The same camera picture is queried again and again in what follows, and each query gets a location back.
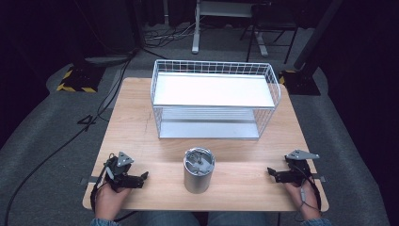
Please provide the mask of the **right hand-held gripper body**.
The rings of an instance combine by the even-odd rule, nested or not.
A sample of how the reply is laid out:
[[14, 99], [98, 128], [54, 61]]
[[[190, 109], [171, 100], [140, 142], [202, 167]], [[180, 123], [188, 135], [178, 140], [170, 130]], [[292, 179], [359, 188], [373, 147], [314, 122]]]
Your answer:
[[286, 183], [300, 184], [303, 179], [311, 177], [311, 170], [308, 159], [318, 159], [317, 153], [309, 153], [301, 150], [294, 150], [285, 155], [285, 160], [289, 167], [288, 179]]

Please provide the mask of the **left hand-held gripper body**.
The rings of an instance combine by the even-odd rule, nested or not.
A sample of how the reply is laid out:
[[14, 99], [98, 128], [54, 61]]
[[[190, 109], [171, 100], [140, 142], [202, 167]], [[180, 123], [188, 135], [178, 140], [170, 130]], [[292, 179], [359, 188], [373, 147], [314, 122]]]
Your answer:
[[133, 188], [134, 178], [128, 175], [128, 170], [132, 166], [134, 159], [124, 152], [118, 155], [110, 154], [105, 162], [105, 180], [111, 185], [113, 190], [119, 188]]

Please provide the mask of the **silver metal tumbler cup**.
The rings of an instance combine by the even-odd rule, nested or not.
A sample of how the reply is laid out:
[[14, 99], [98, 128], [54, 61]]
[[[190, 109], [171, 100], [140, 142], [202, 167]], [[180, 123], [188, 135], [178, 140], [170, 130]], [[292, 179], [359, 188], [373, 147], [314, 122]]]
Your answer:
[[194, 194], [205, 192], [215, 169], [213, 153], [202, 147], [189, 149], [184, 155], [184, 186]]

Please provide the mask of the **white wire two-tier rack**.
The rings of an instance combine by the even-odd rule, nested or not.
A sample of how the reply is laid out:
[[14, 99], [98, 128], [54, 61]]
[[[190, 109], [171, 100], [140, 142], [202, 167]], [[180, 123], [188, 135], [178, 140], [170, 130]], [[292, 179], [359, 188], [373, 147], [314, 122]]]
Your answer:
[[258, 139], [280, 96], [268, 63], [158, 59], [153, 65], [160, 138]]

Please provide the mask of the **person's left hand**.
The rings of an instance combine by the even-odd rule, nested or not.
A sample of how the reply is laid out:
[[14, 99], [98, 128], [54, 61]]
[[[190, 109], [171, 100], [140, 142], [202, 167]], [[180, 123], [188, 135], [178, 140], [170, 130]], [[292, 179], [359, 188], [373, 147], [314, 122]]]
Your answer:
[[101, 186], [95, 198], [95, 218], [114, 220], [131, 191], [131, 188], [115, 191], [110, 184]]

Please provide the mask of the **person's right hand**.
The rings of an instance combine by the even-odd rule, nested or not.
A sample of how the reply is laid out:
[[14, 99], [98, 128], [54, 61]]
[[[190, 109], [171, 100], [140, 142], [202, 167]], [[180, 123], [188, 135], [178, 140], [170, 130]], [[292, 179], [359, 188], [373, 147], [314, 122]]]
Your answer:
[[285, 183], [284, 186], [304, 220], [321, 217], [314, 190], [309, 182], [304, 182], [301, 186]]

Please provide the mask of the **black yellow striped stand base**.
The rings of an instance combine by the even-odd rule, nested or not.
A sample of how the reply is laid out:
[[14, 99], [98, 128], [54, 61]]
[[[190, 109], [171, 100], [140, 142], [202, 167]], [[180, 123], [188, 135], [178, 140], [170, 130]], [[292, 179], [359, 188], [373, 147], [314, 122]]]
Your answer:
[[105, 67], [88, 66], [79, 68], [70, 66], [56, 90], [95, 93], [98, 91], [104, 72]]
[[321, 95], [314, 79], [304, 75], [302, 71], [281, 71], [279, 72], [279, 81], [286, 87], [290, 95]]

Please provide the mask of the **black slanted stand pole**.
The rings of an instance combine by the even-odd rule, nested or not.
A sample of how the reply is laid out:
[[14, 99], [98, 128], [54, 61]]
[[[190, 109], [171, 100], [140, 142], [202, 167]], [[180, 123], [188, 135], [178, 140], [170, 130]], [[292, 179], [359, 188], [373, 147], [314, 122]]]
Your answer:
[[311, 37], [306, 43], [305, 47], [301, 51], [300, 55], [296, 59], [294, 63], [294, 67], [297, 70], [302, 70], [306, 65], [307, 60], [311, 57], [311, 54], [314, 52], [318, 41], [322, 38], [324, 32], [326, 31], [329, 23], [334, 18], [336, 12], [338, 11], [343, 0], [332, 0], [330, 5], [328, 6], [326, 12], [321, 18], [320, 22], [316, 26], [313, 31]]

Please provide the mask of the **black chair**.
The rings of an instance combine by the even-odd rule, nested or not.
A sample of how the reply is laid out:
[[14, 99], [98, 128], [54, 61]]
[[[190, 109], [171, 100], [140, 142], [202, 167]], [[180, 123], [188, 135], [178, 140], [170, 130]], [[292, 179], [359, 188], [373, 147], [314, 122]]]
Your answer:
[[250, 13], [251, 17], [249, 25], [245, 28], [241, 36], [242, 39], [246, 33], [250, 31], [246, 61], [249, 61], [251, 49], [255, 45], [254, 39], [257, 34], [279, 32], [279, 35], [272, 41], [272, 46], [277, 46], [278, 39], [285, 32], [290, 31], [293, 33], [290, 42], [281, 45], [288, 48], [283, 61], [283, 63], [286, 63], [291, 54], [292, 46], [298, 30], [298, 24], [295, 21], [295, 16], [292, 11], [281, 3], [259, 2], [251, 6]]

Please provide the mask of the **white desk frame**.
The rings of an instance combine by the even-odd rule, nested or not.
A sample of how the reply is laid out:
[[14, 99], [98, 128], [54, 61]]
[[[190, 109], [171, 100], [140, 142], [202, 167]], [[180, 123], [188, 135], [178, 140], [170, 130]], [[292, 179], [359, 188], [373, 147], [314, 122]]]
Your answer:
[[191, 53], [200, 50], [200, 18], [201, 16], [221, 16], [234, 18], [249, 18], [251, 3], [236, 3], [231, 0], [196, 0], [195, 30]]

